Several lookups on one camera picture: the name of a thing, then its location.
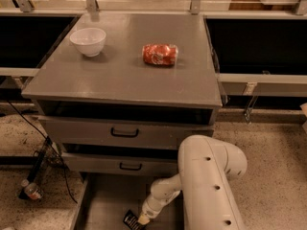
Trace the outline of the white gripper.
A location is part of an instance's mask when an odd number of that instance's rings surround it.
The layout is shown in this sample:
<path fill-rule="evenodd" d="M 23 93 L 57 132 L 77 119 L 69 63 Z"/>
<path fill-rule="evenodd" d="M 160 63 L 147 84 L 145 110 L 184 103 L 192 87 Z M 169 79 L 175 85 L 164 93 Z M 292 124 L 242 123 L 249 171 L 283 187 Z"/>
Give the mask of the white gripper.
<path fill-rule="evenodd" d="M 164 208 L 164 204 L 162 200 L 155 199 L 153 196 L 148 196 L 142 206 L 141 214 L 138 218 L 138 222 L 141 225 L 148 224 L 151 220 L 155 219 L 162 209 Z"/>

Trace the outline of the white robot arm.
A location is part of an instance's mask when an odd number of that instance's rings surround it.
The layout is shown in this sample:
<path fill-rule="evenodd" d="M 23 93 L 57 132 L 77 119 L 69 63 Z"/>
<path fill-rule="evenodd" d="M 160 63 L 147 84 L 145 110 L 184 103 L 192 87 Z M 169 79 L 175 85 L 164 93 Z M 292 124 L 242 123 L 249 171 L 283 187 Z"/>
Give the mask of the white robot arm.
<path fill-rule="evenodd" d="M 246 230 L 230 178 L 247 170 L 245 154 L 236 146 L 202 135 L 185 138 L 178 149 L 178 174 L 156 180 L 138 222 L 148 224 L 178 195 L 183 195 L 184 230 Z"/>

